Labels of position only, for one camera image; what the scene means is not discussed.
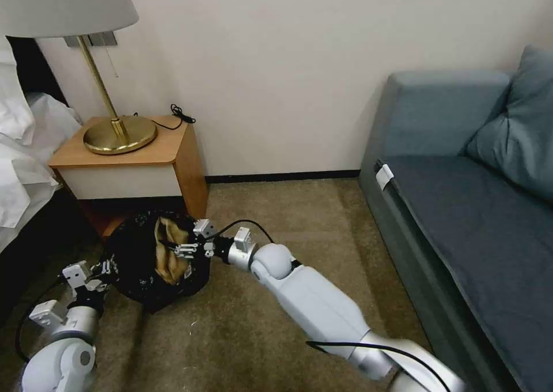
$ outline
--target baseboard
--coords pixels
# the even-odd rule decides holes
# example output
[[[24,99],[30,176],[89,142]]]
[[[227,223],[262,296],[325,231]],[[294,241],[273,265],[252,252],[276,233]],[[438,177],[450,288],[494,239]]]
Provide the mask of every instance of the baseboard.
[[[338,179],[356,178],[359,170],[325,170],[322,172],[291,172],[291,173],[266,173],[249,175],[220,175],[206,176],[209,184],[217,183],[240,183],[240,182],[280,182],[289,180],[306,179]]]

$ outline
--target power cord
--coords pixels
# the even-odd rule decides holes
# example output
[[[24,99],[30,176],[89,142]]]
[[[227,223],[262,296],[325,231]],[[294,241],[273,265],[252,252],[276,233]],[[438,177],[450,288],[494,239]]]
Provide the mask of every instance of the power cord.
[[[194,124],[196,123],[196,119],[193,117],[187,116],[183,113],[183,110],[177,106],[175,103],[171,104],[171,111],[173,112],[173,115],[180,118],[180,123],[176,127],[169,127],[165,124],[158,123],[155,120],[152,120],[154,123],[156,123],[158,126],[161,126],[163,128],[166,128],[167,130],[177,130],[183,123],[183,121],[186,121],[188,124]]]
[[[225,232],[226,230],[232,228],[234,225],[236,224],[239,224],[239,223],[242,223],[242,222],[247,222],[247,223],[250,223],[250,224],[254,224],[257,228],[259,228],[263,234],[265,234],[265,236],[267,237],[267,239],[269,241],[271,241],[272,243],[274,243],[274,241],[272,240],[271,236],[269,235],[269,233],[267,231],[265,231],[265,228],[263,228],[260,224],[258,224],[257,222],[255,222],[254,220],[251,220],[251,219],[239,219],[239,220],[235,220],[233,223],[231,224],[228,224],[226,227],[224,227],[221,231],[213,234],[213,235],[210,235],[209,237],[206,238],[206,241],[209,241],[210,239],[213,239],[215,237],[218,237],[219,235],[221,235],[223,232]]]
[[[307,346],[310,346],[313,349],[324,353],[327,353],[327,351],[322,349],[321,346],[364,347],[367,349],[377,349],[377,350],[384,350],[388,352],[398,353],[400,355],[410,357],[415,362],[423,365],[428,370],[428,372],[433,374],[435,378],[438,379],[439,382],[442,384],[446,392],[451,392],[451,389],[448,387],[445,381],[440,377],[440,375],[438,375],[438,373],[434,369],[432,369],[425,361],[419,359],[415,355],[410,354],[409,352],[402,351],[401,349],[397,349],[395,347],[385,346],[385,345],[377,345],[377,344],[371,344],[371,343],[357,343],[357,342],[319,342],[315,340],[308,340],[305,343],[307,344]]]
[[[17,324],[16,328],[16,336],[14,340],[14,346],[16,348],[17,356],[21,358],[22,361],[25,363],[29,363],[30,359],[29,357],[23,352],[21,349],[21,330],[23,329],[23,324],[27,320],[28,316],[31,314],[31,311],[35,308],[35,306],[39,303],[40,299],[44,297],[48,291],[53,289],[54,287],[62,284],[64,282],[63,276],[60,274],[56,278],[56,280],[46,288],[37,298],[34,302],[31,303],[31,305],[25,310],[25,313],[21,316],[19,323]]]

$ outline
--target lamp shade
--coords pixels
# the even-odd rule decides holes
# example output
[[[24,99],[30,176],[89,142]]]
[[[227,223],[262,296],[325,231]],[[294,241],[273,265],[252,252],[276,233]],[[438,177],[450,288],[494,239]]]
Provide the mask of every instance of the lamp shade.
[[[114,31],[138,21],[131,0],[0,0],[0,34],[61,37]]]

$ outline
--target sofa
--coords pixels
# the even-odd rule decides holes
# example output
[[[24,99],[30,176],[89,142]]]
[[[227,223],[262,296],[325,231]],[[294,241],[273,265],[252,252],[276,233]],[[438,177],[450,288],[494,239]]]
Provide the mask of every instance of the sofa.
[[[511,84],[392,74],[359,182],[435,355],[470,390],[551,391],[553,210],[466,152]]]

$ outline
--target nightstand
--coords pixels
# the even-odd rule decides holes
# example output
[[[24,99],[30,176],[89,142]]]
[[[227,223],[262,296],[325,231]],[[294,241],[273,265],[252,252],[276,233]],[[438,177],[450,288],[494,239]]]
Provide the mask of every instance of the nightstand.
[[[205,216],[207,185],[192,124],[183,123],[177,130],[158,126],[156,139],[142,149],[98,155],[82,142],[84,132],[98,119],[90,119],[60,147],[49,165],[79,200],[100,235],[109,235],[124,218],[126,212],[117,207],[123,205],[130,212],[129,206],[144,206],[145,200],[179,197],[189,215]],[[179,122],[174,116],[151,119],[168,126]]]

